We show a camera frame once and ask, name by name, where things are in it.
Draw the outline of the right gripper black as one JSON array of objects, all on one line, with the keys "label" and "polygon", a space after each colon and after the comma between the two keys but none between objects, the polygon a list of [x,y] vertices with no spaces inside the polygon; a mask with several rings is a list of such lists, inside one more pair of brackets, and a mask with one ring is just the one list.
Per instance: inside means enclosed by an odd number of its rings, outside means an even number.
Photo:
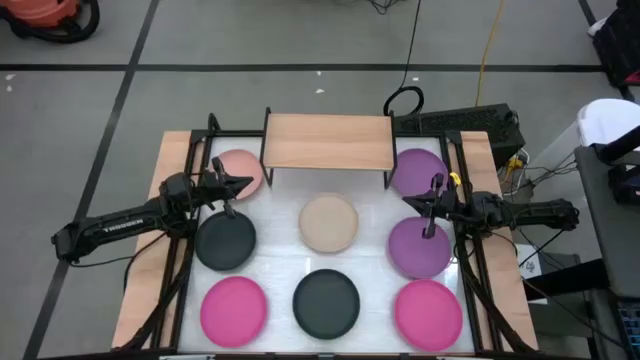
[{"label": "right gripper black", "polygon": [[423,213],[428,219],[423,229],[424,238],[433,238],[435,235],[435,219],[465,221],[465,205],[460,201],[458,188],[450,179],[449,174],[436,173],[431,180],[431,190],[420,195],[405,196],[402,200],[418,213]]}]

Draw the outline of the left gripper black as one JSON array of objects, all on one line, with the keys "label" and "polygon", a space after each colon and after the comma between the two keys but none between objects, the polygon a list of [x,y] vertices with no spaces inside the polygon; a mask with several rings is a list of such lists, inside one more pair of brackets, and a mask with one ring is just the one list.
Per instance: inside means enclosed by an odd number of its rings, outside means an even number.
[{"label": "left gripper black", "polygon": [[244,199],[253,193],[251,176],[230,175],[219,157],[211,160],[213,170],[202,172],[197,185],[197,199],[211,211],[215,210],[214,202],[223,202],[223,214],[229,218],[236,217],[235,210],[229,204],[231,199]]}]

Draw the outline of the purple round plate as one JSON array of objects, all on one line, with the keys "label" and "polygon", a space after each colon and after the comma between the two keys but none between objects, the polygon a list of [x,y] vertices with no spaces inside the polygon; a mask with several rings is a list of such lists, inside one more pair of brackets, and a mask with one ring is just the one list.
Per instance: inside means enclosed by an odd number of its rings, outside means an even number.
[{"label": "purple round plate", "polygon": [[397,223],[389,235],[387,250],[394,267],[415,279],[433,278],[446,269],[452,257],[452,245],[444,229],[435,225],[430,238],[423,236],[427,221],[409,217]]},{"label": "purple round plate", "polygon": [[401,196],[421,195],[432,189],[432,179],[441,174],[442,190],[447,187],[449,170],[434,153],[412,148],[397,156],[397,167],[392,187]]}]

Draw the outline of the black round plate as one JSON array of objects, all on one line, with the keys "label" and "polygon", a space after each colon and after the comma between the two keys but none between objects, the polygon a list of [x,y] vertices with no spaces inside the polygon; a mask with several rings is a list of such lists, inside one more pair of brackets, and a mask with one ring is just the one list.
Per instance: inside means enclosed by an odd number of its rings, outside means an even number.
[{"label": "black round plate", "polygon": [[360,296],[353,281],[333,269],[319,269],[296,286],[292,310],[308,335],[333,340],[348,333],[360,313]]},{"label": "black round plate", "polygon": [[257,243],[256,229],[244,214],[234,217],[224,212],[207,218],[195,237],[195,253],[200,262],[214,271],[230,271],[243,265]]}]

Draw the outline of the beige round plate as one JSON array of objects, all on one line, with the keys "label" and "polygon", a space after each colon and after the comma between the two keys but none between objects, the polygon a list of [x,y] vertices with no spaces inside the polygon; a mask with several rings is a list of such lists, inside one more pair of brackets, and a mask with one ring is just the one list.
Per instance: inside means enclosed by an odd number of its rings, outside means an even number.
[{"label": "beige round plate", "polygon": [[359,229],[359,215],[345,196],[320,193],[301,209],[298,228],[304,243],[320,253],[338,253],[350,247]]}]

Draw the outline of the magenta round plate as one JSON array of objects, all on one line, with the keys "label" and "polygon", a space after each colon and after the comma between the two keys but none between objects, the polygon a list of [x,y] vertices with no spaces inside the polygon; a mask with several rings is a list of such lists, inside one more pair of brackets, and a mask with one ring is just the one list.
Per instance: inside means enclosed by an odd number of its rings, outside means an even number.
[{"label": "magenta round plate", "polygon": [[253,280],[232,276],[206,293],[200,309],[205,336],[215,345],[238,348],[252,342],[266,324],[267,298]]},{"label": "magenta round plate", "polygon": [[451,347],[463,328],[462,308],[444,285],[415,280],[399,290],[393,305],[394,323],[413,347],[439,352]]}]

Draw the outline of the wooden shelf with black legs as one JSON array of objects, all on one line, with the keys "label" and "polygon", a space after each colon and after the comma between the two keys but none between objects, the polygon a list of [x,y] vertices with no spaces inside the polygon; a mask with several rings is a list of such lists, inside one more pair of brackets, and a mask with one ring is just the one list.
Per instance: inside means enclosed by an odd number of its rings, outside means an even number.
[{"label": "wooden shelf with black legs", "polygon": [[259,163],[267,184],[276,169],[380,171],[389,188],[397,169],[395,117],[274,113],[265,109]]}]

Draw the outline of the white glossy table mat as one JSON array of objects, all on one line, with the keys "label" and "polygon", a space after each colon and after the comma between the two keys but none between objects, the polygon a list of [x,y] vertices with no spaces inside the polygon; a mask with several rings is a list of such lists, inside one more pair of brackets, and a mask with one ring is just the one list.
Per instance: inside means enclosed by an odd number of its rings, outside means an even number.
[{"label": "white glossy table mat", "polygon": [[[298,229],[299,212],[319,193],[339,193],[348,198],[359,215],[354,243],[336,254],[311,250]],[[417,353],[395,328],[393,302],[410,279],[390,263],[387,239],[401,220],[418,216],[395,190],[384,189],[383,175],[374,171],[276,169],[271,187],[266,183],[248,198],[235,202],[257,231],[257,245],[239,268],[216,272],[197,257],[192,263],[178,350],[195,352],[280,353]],[[433,279],[451,290],[463,309],[463,329],[445,351],[475,350],[469,328],[464,287],[455,263]],[[309,336],[297,324],[292,310],[294,290],[308,273],[334,269],[356,285],[361,308],[354,327],[334,340]],[[228,276],[244,276],[264,290],[268,319],[260,335],[248,345],[224,349],[211,342],[200,324],[201,303],[208,290]]]}]

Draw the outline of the white box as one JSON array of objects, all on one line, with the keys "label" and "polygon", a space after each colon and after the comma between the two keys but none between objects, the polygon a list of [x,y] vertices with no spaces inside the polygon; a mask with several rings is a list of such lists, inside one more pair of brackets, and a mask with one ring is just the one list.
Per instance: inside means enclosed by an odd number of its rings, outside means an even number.
[{"label": "white box", "polygon": [[540,276],[542,267],[539,256],[536,254],[536,249],[527,244],[517,244],[516,247],[518,252],[517,262],[521,276],[525,279]]}]

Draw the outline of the grey side desk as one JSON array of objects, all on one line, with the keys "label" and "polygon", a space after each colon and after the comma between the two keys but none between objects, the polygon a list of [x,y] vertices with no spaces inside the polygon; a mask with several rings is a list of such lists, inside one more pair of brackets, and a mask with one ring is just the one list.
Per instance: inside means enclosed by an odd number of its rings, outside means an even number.
[{"label": "grey side desk", "polygon": [[578,147],[574,155],[610,287],[621,297],[640,298],[640,206],[615,200],[609,166],[593,148]]}]

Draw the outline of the white chair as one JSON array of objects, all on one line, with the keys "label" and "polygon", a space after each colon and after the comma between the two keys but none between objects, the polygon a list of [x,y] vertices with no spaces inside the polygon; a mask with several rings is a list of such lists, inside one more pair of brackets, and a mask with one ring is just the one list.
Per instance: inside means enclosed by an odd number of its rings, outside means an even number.
[{"label": "white chair", "polygon": [[577,115],[583,146],[608,144],[640,126],[640,105],[622,99],[598,99],[583,106]]}]

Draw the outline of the black desk device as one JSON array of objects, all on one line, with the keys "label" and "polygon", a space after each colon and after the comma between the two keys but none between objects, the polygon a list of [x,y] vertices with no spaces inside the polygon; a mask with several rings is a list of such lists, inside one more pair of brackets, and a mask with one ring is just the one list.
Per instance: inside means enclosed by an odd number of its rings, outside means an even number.
[{"label": "black desk device", "polygon": [[617,203],[640,206],[640,165],[612,167],[608,171],[608,186]]}]

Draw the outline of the laptop keyboard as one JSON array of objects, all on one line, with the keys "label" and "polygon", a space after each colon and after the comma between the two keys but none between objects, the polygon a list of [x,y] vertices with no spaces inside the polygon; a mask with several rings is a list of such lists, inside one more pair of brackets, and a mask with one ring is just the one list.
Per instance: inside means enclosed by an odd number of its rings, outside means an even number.
[{"label": "laptop keyboard", "polygon": [[615,302],[615,312],[619,320],[621,337],[629,356],[640,360],[640,299],[623,298]]}]

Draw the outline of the black bag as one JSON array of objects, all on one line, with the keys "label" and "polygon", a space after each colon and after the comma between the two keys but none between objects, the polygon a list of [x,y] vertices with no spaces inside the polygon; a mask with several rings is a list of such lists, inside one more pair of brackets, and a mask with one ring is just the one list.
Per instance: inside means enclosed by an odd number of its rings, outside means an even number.
[{"label": "black bag", "polygon": [[593,43],[612,85],[640,87],[640,0],[617,0]]}]

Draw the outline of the black metal rig frame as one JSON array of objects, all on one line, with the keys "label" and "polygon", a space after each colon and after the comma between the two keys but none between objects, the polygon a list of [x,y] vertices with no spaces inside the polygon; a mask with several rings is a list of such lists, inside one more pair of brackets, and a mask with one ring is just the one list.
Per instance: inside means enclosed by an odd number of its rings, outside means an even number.
[{"label": "black metal rig frame", "polygon": [[[198,169],[207,162],[205,154],[210,146],[205,143],[207,136],[213,137],[249,137],[262,138],[260,130],[189,130],[166,131],[162,137],[158,153],[150,196],[158,194],[158,186],[167,176],[186,170]],[[477,189],[497,192],[497,177],[491,173],[493,158],[488,135],[480,131],[445,131],[445,153],[454,156],[454,167],[469,170],[467,179]],[[169,282],[177,277],[178,267],[189,262],[191,256],[186,253],[188,242],[178,238],[173,240],[163,236],[159,241],[149,244],[158,233],[156,231],[141,234],[137,238],[136,248],[147,250],[132,264],[128,275],[128,285],[124,292],[116,329],[112,339],[112,348],[118,348],[134,336],[143,325],[144,318],[151,314],[153,307],[162,298]],[[479,248],[484,259],[475,257],[472,268],[477,275],[486,277],[483,289],[493,296],[496,307],[502,311],[514,334],[523,343],[536,349],[538,341],[534,334],[530,311],[527,309],[523,283],[516,279],[517,264],[515,256],[507,252],[505,242],[512,236],[502,229],[485,239]],[[152,337],[160,339],[161,348],[177,345],[178,322],[181,309],[178,302],[186,298],[186,287],[178,289],[166,310],[153,321],[151,333],[143,338],[147,346]]]}]

